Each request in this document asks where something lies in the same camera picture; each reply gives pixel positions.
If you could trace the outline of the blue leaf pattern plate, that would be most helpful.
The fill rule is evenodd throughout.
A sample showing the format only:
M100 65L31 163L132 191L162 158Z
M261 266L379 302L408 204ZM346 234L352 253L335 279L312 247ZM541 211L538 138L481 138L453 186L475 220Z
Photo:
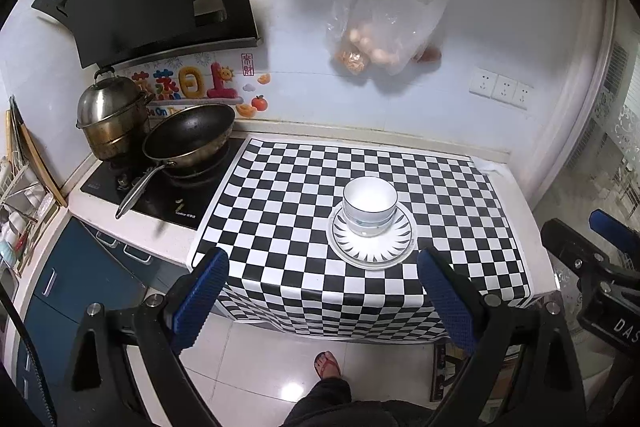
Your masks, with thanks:
M343 204L332 210L326 239L334 254L348 265L368 271L382 271L404 262L418 248L418 226L412 213L398 202L390 226L375 236L360 236L346 220Z

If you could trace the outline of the white bowl back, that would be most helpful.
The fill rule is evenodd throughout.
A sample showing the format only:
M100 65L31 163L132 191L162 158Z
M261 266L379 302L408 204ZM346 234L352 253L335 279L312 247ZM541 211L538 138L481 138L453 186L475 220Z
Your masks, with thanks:
M373 237L384 233L392 224L397 203L396 188L375 176L360 176L344 187L345 220L359 236Z

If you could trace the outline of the blue kitchen cabinet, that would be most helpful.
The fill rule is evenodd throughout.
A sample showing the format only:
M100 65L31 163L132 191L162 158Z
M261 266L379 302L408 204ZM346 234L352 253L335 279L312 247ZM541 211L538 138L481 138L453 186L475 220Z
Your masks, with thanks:
M58 415L72 390L90 389L102 376L96 335L85 335L87 344L75 350L88 306L134 308L153 289L167 293L186 273L186 268L70 219L44 265L24 320Z

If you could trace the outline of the black induction cooktop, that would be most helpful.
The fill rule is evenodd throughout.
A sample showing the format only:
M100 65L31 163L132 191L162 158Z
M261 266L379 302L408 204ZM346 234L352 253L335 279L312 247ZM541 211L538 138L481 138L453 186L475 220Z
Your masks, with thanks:
M145 187L132 211L196 230L243 142L243 139L231 138L218 155L216 164L192 178L174 179L166 172L157 174ZM80 191L118 206L130 188L150 169L148 162L142 162L136 167L116 171L102 162L81 185Z

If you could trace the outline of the black white checkered mat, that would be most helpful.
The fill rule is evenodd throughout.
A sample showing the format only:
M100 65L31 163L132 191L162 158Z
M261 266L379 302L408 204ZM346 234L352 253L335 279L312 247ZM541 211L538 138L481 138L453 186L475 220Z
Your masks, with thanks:
M436 341L419 281L430 246L482 294L521 306L525 257L487 173L465 156L250 136L198 227L218 247L233 320L314 337Z

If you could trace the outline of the person left foot sandal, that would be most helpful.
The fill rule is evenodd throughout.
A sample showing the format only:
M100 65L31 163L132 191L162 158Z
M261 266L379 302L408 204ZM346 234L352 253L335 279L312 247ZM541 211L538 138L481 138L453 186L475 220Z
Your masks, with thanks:
M324 381L329 378L342 377L340 366L331 351L323 351L316 355L314 358L314 370L316 371L320 381Z

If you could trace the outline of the white cloth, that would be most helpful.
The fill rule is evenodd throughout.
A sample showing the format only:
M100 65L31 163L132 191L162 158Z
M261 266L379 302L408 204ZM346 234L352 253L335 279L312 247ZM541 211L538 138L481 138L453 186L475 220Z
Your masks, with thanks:
M503 162L495 162L477 156L472 156L471 159L475 168L483 174L495 173L496 176L502 176L503 178L512 176L511 170Z

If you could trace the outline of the black frying pan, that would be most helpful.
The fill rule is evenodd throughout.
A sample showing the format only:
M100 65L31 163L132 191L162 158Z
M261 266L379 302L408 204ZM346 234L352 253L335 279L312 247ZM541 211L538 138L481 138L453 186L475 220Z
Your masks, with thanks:
M193 106L166 118L145 138L142 153L154 166L131 188L119 204L121 218L137 204L153 176L192 181L218 164L235 122L229 105Z

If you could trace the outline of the dish rack with utensils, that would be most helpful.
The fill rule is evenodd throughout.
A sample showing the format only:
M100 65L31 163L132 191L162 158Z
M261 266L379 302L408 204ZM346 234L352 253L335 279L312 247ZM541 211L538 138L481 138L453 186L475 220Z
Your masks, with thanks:
M27 162L1 158L1 269L21 277L58 204Z

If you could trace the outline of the stainless steel steamer pot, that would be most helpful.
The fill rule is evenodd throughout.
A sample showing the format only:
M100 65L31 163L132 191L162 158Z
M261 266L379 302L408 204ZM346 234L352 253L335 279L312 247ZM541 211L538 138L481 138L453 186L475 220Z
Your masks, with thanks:
M134 80L100 68L78 101L76 128L99 160L111 161L142 147L150 131L146 106L153 95Z

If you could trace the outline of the wooden cutting board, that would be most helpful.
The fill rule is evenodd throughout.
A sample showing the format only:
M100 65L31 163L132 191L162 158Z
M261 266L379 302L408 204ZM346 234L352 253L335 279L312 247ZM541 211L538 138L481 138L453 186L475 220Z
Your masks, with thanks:
M66 207L66 199L50 175L13 95L9 97L9 111L13 131L13 144L17 147L18 156L28 162L29 168L32 169L39 182L53 196L55 202L62 207Z

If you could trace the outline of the clear plastic bag with eggs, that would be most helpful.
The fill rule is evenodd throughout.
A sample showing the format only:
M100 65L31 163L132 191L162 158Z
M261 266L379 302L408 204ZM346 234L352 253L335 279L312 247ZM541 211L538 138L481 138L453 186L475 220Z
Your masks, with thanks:
M431 44L449 0L335 0L326 20L334 62L359 76L400 74Z

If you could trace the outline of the white wall sockets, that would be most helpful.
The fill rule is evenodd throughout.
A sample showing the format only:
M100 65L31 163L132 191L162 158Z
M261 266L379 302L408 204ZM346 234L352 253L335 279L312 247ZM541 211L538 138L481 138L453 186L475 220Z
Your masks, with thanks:
M469 83L472 94L524 110L529 109L535 93L535 89L526 83L479 67L473 68Z

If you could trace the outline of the colourful wall stickers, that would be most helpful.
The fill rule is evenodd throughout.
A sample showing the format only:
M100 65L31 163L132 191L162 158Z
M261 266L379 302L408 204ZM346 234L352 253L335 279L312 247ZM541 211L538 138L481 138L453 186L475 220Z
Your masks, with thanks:
M265 116L273 87L266 58L255 50L201 52L120 66L120 75L152 95L148 114L155 119L188 107L228 105L241 119Z

